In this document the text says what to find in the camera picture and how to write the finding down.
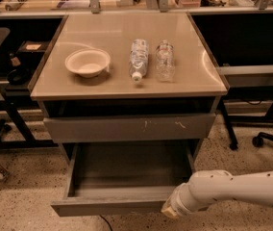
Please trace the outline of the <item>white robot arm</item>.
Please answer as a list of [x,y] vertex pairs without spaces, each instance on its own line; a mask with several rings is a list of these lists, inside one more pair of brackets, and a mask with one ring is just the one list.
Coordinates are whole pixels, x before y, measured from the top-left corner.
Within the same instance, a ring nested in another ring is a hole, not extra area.
[[273,208],[273,171],[243,175],[226,170],[197,171],[175,188],[161,212],[169,218],[185,217],[225,200]]

